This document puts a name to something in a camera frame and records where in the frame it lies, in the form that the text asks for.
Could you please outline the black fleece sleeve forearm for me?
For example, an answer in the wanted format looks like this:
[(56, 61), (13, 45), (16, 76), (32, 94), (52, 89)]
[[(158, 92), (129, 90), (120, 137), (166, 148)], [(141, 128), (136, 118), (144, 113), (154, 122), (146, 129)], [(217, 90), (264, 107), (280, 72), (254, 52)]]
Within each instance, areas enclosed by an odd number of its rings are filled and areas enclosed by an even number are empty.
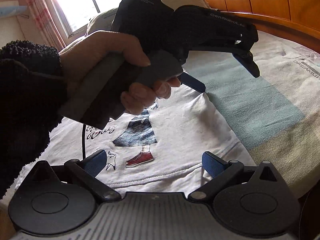
[(66, 100), (56, 48), (26, 40), (1, 48), (1, 196), (48, 147)]

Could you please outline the person's left hand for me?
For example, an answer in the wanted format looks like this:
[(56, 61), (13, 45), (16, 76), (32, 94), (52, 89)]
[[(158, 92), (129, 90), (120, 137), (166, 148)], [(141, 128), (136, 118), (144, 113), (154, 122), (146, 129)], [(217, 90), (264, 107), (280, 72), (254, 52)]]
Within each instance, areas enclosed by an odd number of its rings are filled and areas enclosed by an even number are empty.
[[(151, 64), (135, 36), (96, 31), (64, 52), (59, 52), (69, 95), (74, 94), (86, 74), (109, 52), (120, 53), (127, 62), (135, 66), (147, 67)], [(120, 100), (127, 113), (139, 115), (145, 107), (151, 106), (156, 98), (170, 98), (172, 87), (180, 85), (176, 77), (168, 81), (157, 80), (151, 88), (133, 83), (128, 91), (122, 92)]]

